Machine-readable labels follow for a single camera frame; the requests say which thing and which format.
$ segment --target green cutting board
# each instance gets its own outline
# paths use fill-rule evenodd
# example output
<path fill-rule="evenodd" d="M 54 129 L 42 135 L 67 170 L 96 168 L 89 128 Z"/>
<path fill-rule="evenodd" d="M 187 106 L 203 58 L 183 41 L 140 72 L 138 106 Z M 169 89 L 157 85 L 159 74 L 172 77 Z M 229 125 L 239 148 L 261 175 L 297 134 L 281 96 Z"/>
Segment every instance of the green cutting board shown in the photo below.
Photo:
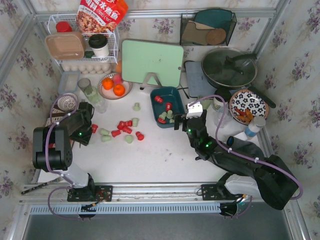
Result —
<path fill-rule="evenodd" d="M 147 41 L 122 42 L 122 79 L 142 84 L 148 73 L 155 73 L 163 87 L 178 87 L 184 49 L 179 45 Z M 148 84 L 157 85 L 151 77 Z"/>

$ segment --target white wire rack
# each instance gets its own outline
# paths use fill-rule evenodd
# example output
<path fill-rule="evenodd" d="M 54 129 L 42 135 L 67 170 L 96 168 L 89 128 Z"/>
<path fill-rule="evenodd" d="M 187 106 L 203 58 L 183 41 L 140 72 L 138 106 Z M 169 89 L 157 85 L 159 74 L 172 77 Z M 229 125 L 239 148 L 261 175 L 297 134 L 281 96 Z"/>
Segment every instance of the white wire rack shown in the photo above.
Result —
<path fill-rule="evenodd" d="M 68 22 L 72 28 L 73 31 L 79 31 L 79 28 L 76 24 L 76 16 L 75 13 L 70 14 L 55 14 L 51 15 L 48 21 L 47 29 L 50 34 L 55 33 L 56 31 L 56 25 L 59 22 L 65 21 Z M 83 37 L 86 44 L 86 51 L 92 51 L 92 49 L 89 47 L 88 41 L 90 36 L 94 35 L 95 33 L 83 33 Z M 82 58 L 80 60 L 68 60 L 68 61 L 62 61 L 62 60 L 56 60 L 57 64 L 61 65 L 63 62 L 95 62 L 95 63 L 118 63 L 118 50 L 119 50 L 119 31 L 118 28 L 114 30 L 114 32 L 106 32 L 101 33 L 105 35 L 108 38 L 108 48 L 109 48 L 109 56 L 104 57 L 97 57 L 93 56 L 92 58 Z"/>

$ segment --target gray floor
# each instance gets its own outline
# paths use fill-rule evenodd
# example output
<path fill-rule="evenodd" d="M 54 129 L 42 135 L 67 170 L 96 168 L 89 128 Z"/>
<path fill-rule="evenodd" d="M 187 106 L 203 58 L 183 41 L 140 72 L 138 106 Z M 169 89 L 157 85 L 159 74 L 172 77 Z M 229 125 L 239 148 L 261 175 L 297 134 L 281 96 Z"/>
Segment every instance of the gray floor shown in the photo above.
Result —
<path fill-rule="evenodd" d="M 283 211 L 264 203 L 238 219 L 216 214 L 118 214 L 92 221 L 30 217 L 24 240 L 291 240 Z"/>

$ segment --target food package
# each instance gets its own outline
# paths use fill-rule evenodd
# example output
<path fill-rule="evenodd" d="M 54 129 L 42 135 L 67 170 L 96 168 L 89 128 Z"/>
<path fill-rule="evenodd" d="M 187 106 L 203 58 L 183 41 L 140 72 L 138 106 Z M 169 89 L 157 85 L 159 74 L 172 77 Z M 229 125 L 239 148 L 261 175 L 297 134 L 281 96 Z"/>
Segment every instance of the food package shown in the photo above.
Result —
<path fill-rule="evenodd" d="M 76 24 L 82 33 L 113 32 L 127 11 L 124 0 L 81 0 Z"/>

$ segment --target orange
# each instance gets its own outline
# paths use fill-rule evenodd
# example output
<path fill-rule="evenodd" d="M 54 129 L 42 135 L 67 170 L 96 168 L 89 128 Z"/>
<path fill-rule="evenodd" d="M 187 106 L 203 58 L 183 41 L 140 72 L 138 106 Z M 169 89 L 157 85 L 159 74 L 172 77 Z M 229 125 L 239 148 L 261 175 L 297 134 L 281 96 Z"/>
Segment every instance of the orange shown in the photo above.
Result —
<path fill-rule="evenodd" d="M 118 64 L 115 67 L 115 71 L 120 74 L 122 73 L 122 61 L 118 61 Z"/>
<path fill-rule="evenodd" d="M 123 94 L 125 94 L 126 89 L 122 84 L 117 84 L 114 86 L 113 92 L 116 96 L 121 97 Z"/>
<path fill-rule="evenodd" d="M 107 77 L 102 80 L 102 86 L 105 90 L 110 90 L 114 86 L 114 81 L 110 77 Z"/>

